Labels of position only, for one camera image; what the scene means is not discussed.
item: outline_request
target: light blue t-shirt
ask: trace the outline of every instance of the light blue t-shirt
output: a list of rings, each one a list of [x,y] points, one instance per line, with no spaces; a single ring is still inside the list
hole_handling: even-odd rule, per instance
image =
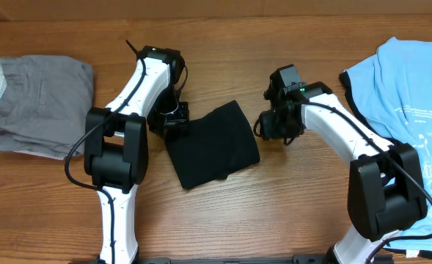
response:
[[[377,54],[347,70],[354,103],[380,136],[415,147],[426,191],[432,196],[432,43],[395,37]],[[402,235],[432,233],[428,215]],[[396,241],[393,249],[432,251],[432,239]]]

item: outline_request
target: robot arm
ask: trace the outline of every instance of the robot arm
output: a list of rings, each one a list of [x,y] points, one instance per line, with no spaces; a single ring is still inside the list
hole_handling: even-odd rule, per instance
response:
[[[111,209],[109,198],[98,191],[103,224],[99,263],[137,263],[134,214],[137,188],[147,170],[146,121],[150,131],[159,136],[164,136],[169,129],[181,129],[188,124],[187,103],[179,101],[174,87],[185,65],[180,52],[146,46],[139,52],[139,58],[144,60],[146,67],[139,88],[119,114],[115,114],[85,141],[85,171],[92,176],[93,185],[106,191],[113,200]],[[133,76],[106,109],[90,109],[86,131],[103,124],[105,118],[123,104],[138,85],[144,70],[142,66],[138,59]],[[104,142],[104,136],[113,135],[124,137],[124,145]]]
[[[394,145],[376,135],[346,111],[325,84],[302,83],[293,65],[278,69],[270,79],[265,99],[271,101],[271,110],[261,113],[255,134],[263,139],[284,138],[285,144],[290,144],[304,129],[311,129],[350,164],[348,212],[353,226],[326,256],[320,256],[316,262],[310,261],[315,259],[311,255],[294,256],[294,263],[364,264],[384,239],[398,235],[426,216],[422,193],[397,173],[345,118],[321,105],[344,114],[422,186],[420,162],[413,147]],[[384,186],[387,181],[383,177],[394,177],[395,183]],[[376,263],[393,263],[393,260],[377,257]]]

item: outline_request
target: wooden table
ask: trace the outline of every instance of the wooden table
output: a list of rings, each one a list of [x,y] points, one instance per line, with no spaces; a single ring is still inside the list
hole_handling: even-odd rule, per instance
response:
[[[432,15],[0,23],[0,56],[88,62],[95,105],[103,107],[134,71],[126,39],[178,49],[189,68],[183,99],[191,119],[236,99],[253,125],[268,109],[263,91],[278,67],[295,64],[304,81],[323,81],[346,104],[338,74],[393,36],[432,41]],[[289,147],[257,143],[260,164],[185,191],[164,143],[149,135],[150,164],[136,203],[141,256],[287,257],[322,253],[339,241],[351,225],[348,166],[313,132]],[[82,158],[71,169],[90,181]],[[69,183],[61,161],[0,153],[0,263],[89,260],[101,244],[98,195]]]

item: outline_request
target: black fabric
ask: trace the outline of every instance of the black fabric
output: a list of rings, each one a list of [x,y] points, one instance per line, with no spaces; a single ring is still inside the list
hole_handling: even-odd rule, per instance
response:
[[[364,124],[367,128],[369,128],[371,131],[373,131],[374,133],[377,133],[376,131],[373,130],[372,127],[370,127],[369,123],[367,122],[365,117],[359,112],[356,104],[354,103],[351,80],[350,80],[347,72],[342,72],[340,74],[340,81],[346,89],[346,92],[345,92],[346,101],[348,102],[348,105],[351,108],[354,116],[356,116],[356,118],[362,124]],[[387,139],[390,140],[393,144],[397,144],[399,142],[396,139],[389,139],[389,138],[387,138]],[[393,252],[393,253],[399,253],[399,254],[405,254],[406,253],[406,250],[402,250],[402,249],[386,249],[386,250]],[[432,251],[421,250],[419,256],[432,260]]]
[[[235,100],[190,121],[184,134],[171,138],[166,149],[184,189],[225,180],[260,162],[252,127]]]

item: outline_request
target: clothing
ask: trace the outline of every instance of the clothing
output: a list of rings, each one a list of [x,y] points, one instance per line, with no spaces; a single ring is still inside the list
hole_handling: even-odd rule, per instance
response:
[[[380,136],[407,142],[420,157],[426,191],[432,196],[432,43],[391,38],[377,54],[347,69],[357,111]],[[432,233],[428,215],[401,235]],[[392,249],[432,251],[432,239],[396,241]]]
[[[260,162],[252,127],[235,100],[190,121],[185,134],[170,138],[165,145],[184,189],[225,180]]]
[[[0,150],[64,158],[84,134],[93,70],[67,56],[0,58]],[[78,148],[75,155],[84,152]]]

